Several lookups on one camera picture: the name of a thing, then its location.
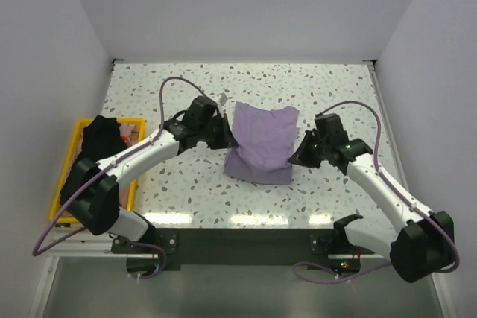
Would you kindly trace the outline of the purple t shirt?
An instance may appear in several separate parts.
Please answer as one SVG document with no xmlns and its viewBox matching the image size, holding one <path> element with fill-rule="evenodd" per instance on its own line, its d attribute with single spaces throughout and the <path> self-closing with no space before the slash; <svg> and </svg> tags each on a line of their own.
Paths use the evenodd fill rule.
<svg viewBox="0 0 477 318">
<path fill-rule="evenodd" d="M 299 110 L 287 106 L 265 110 L 237 102 L 232 134 L 238 147 L 230 149 L 224 173 L 232 178 L 265 185 L 288 185 L 298 134 Z"/>
</svg>

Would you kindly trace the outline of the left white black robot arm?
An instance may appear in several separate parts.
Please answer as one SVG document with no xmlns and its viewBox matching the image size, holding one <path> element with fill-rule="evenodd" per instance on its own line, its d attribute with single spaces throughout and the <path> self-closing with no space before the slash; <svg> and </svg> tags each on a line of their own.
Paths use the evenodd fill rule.
<svg viewBox="0 0 477 318">
<path fill-rule="evenodd" d="M 93 162 L 74 164 L 63 186 L 60 204 L 93 235 L 104 233 L 127 239 L 137 252 L 147 252 L 158 241 L 156 229 L 145 217 L 120 206 L 120 194 L 132 181 L 156 165 L 204 142 L 211 150 L 237 147 L 224 111 L 227 96 L 218 100 L 196 97 L 183 117 L 132 147 Z"/>
</svg>

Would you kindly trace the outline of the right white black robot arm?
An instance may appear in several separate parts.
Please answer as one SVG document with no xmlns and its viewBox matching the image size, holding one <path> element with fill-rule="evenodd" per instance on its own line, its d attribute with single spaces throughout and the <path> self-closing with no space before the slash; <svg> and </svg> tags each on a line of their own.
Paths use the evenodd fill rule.
<svg viewBox="0 0 477 318">
<path fill-rule="evenodd" d="M 390 177 L 362 139 L 349 139 L 339 115 L 315 116 L 315 128 L 306 131 L 293 165 L 319 168 L 327 162 L 357 184 L 374 201 L 395 230 L 394 238 L 367 228 L 361 214 L 333 223 L 327 246 L 342 253 L 363 247 L 389 260 L 408 283 L 458 264 L 454 223 L 445 212 L 434 212 Z"/>
</svg>

